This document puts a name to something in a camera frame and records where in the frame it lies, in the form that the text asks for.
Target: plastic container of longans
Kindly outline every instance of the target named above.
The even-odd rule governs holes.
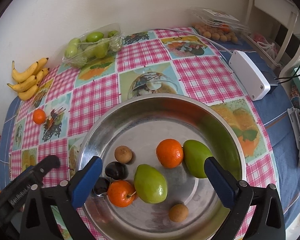
[[[188,11],[192,27],[208,39],[242,44],[239,38],[251,34],[249,27],[225,12],[201,7],[192,7]]]

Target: table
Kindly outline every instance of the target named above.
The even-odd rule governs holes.
[[[192,28],[180,29],[195,33]],[[69,179],[74,174],[75,151],[88,130],[118,103],[131,96],[153,92],[145,86],[136,91],[131,89],[135,88],[133,84],[149,75],[167,78],[155,92],[177,93],[205,103],[234,130],[240,131],[237,136],[245,154],[247,181],[251,186],[265,187],[274,183],[279,187],[265,127],[219,51],[196,36],[178,36],[178,33],[166,30],[125,37],[124,46],[115,57],[101,59],[93,68],[78,71],[61,64],[44,78],[32,99],[20,103],[16,98],[8,110],[2,133],[0,185],[4,187],[27,165],[35,164],[48,154],[57,155],[61,166],[47,174],[43,181],[45,186],[55,186],[61,180]],[[35,108],[43,109],[47,115],[60,115],[53,133],[32,121]],[[83,210],[78,209],[78,212],[92,234],[103,239]],[[238,232],[239,238],[246,232],[252,214],[250,208]]]

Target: checkered tablecloth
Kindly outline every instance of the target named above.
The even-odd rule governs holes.
[[[192,28],[180,28],[180,30],[195,32]],[[166,30],[147,32],[146,38],[123,46],[115,57],[111,71],[108,70],[104,75],[95,76],[84,83],[78,80],[78,70],[66,65],[54,68],[42,82],[42,84],[52,83],[38,108],[45,110],[48,115],[53,107],[60,107],[60,102],[62,102],[62,107],[66,109],[62,132],[59,137],[55,136],[48,141],[42,141],[43,128],[34,124],[32,120],[34,99],[23,102],[18,110],[9,149],[11,179],[22,171],[24,151],[36,155],[37,162],[49,154],[59,157],[60,168],[49,172],[43,180],[46,187],[55,186],[63,179],[70,179],[70,140],[84,137],[99,117],[123,101],[122,74],[167,63],[176,77],[176,82],[179,83],[179,94],[189,96],[209,106],[235,100],[245,102],[260,131],[260,141],[264,145],[264,150],[261,150],[257,157],[246,159],[247,181],[251,186],[259,187],[265,187],[269,183],[277,184],[269,137],[246,91],[218,50],[211,44],[200,40],[203,44],[202,48],[205,48],[203,55],[189,56],[187,52],[184,54],[186,56],[182,57],[182,50],[169,49],[167,44],[173,44],[173,40],[169,41],[173,37],[176,37],[176,41],[185,40],[186,46],[187,34],[178,35],[178,33]],[[21,131],[17,129],[20,125],[23,128]],[[15,145],[17,130],[21,134],[22,141]],[[104,239],[87,220],[83,210],[78,209],[78,213],[95,238]],[[238,233],[238,238],[246,232],[252,215],[253,209],[251,208]]]

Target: blue cloth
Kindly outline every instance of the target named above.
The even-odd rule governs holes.
[[[244,51],[261,71],[274,73],[266,62],[253,51],[252,47],[245,41],[242,44],[220,43],[230,50]],[[220,51],[226,62],[231,55]],[[284,212],[286,228],[300,213],[300,168],[298,167],[298,154],[293,129],[287,114],[287,108],[292,103],[284,88],[279,85],[271,94],[261,100],[253,102],[269,135],[271,146],[276,162],[281,205]]]

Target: stainless steel basin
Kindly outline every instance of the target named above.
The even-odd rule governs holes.
[[[174,138],[203,142],[222,167],[236,179],[246,178],[240,143],[230,126],[207,105],[189,97],[152,94],[125,101],[103,115],[86,135],[78,157],[77,170],[90,158],[99,156],[104,167],[115,161],[114,149],[128,146],[134,158],[128,165],[127,180],[133,183],[139,164],[159,170],[168,183],[167,199],[147,204],[140,198],[126,208],[113,206],[108,198],[89,196],[84,211],[107,239],[200,239],[209,238],[228,214],[208,179],[191,176],[184,163],[174,169],[161,166],[155,153],[160,141]],[[189,216],[181,223],[168,218],[169,209],[184,203]]]

